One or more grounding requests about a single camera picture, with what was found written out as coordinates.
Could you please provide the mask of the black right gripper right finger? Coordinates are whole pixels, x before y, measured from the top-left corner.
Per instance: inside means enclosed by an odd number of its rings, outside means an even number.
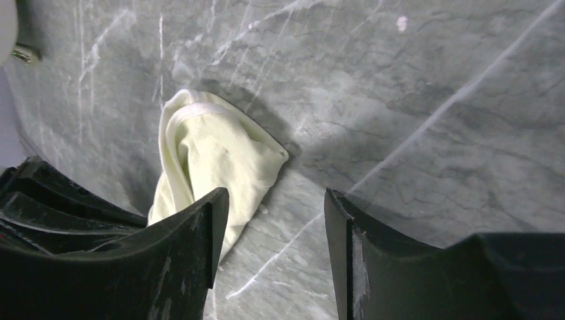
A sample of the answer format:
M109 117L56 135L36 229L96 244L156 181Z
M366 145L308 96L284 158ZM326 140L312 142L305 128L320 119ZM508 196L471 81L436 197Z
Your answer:
M437 248L327 189L340 319L563 319L564 235L476 233Z

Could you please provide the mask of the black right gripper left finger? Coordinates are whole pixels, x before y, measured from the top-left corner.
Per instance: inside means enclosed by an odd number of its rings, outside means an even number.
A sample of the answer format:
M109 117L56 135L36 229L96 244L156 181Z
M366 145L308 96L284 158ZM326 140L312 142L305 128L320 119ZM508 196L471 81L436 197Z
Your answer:
M95 251L48 255L1 242L2 319L202 319L229 193Z

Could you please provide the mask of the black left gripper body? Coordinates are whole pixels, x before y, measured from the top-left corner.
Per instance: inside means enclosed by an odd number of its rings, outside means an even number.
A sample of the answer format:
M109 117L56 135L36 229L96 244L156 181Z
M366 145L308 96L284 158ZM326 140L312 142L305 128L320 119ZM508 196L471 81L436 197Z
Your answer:
M146 227L147 218L29 157L1 168L1 246L47 255L94 251Z

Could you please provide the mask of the cream yellow underwear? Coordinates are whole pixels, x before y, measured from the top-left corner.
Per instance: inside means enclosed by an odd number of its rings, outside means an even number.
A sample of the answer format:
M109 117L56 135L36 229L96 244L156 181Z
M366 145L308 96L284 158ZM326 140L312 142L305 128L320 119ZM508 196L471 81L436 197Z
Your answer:
M241 110L208 92L181 89L162 109L159 177L148 224L182 211L217 187L229 192L220 257L237 242L288 161L287 150Z

